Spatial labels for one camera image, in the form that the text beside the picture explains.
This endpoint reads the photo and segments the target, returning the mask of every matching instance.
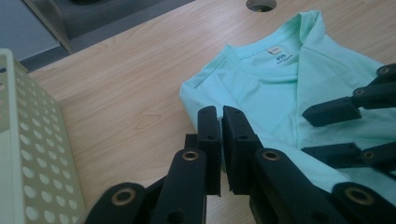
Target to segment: wooden table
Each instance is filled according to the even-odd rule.
[[[297,12],[319,9],[339,44],[396,62],[394,0],[279,0],[252,12],[241,0],[197,0],[30,74],[63,107],[87,207],[120,182],[145,187],[167,174],[186,133],[183,81],[224,47],[271,34]],[[248,196],[208,197],[207,223],[254,223]]]

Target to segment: dark floor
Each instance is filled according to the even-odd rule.
[[[71,0],[55,0],[62,11],[73,52],[154,19],[193,0],[100,0],[77,5]],[[62,46],[21,63],[35,71],[70,55]]]

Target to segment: light blue t-shirt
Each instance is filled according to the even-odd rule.
[[[182,84],[180,97],[195,128],[203,107],[214,105],[219,118],[224,105],[242,110],[264,147],[285,152],[314,185],[331,191],[349,175],[301,148],[355,142],[366,149],[396,141],[396,109],[361,110],[362,119],[325,127],[313,127],[302,114],[311,105],[351,96],[381,65],[336,44],[326,35],[320,12],[308,11],[256,43],[226,46]],[[396,198],[395,187],[387,185],[377,189]]]

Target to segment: white plastic basket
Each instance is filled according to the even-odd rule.
[[[60,106],[0,49],[0,223],[75,223],[85,212]]]

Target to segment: wood grain surface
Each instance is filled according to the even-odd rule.
[[[197,0],[30,75],[60,102],[85,204],[109,187],[145,187],[167,174],[186,133],[183,81],[225,44],[257,41],[300,11],[323,12],[327,33],[381,63],[396,63],[396,1],[278,0],[252,12],[241,0]],[[255,223],[247,196],[208,197],[206,223]]]

